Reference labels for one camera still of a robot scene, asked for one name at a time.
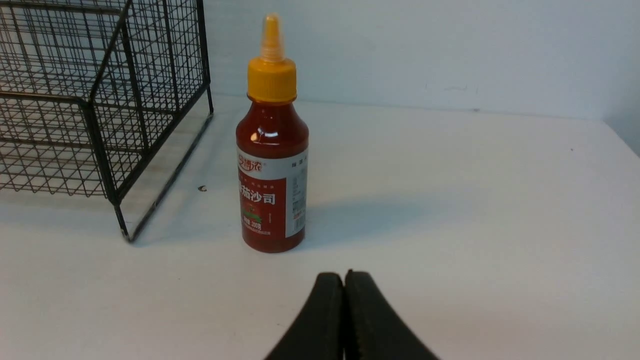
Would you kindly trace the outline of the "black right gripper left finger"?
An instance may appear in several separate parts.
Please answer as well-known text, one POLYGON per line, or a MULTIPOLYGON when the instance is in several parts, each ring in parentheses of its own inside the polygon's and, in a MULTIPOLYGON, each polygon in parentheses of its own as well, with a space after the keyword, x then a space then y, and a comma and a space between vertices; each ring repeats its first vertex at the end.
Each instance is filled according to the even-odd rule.
POLYGON ((342 360, 344 287, 339 274, 317 275, 306 302, 267 360, 342 360))

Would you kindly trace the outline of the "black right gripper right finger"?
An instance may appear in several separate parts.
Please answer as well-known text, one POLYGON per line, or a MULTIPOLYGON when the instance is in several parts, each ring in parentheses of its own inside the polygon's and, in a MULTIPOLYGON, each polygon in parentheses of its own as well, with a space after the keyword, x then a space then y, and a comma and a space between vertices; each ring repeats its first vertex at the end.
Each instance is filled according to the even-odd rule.
POLYGON ((398 316, 370 273, 350 269, 344 290, 347 360, 438 359, 398 316))

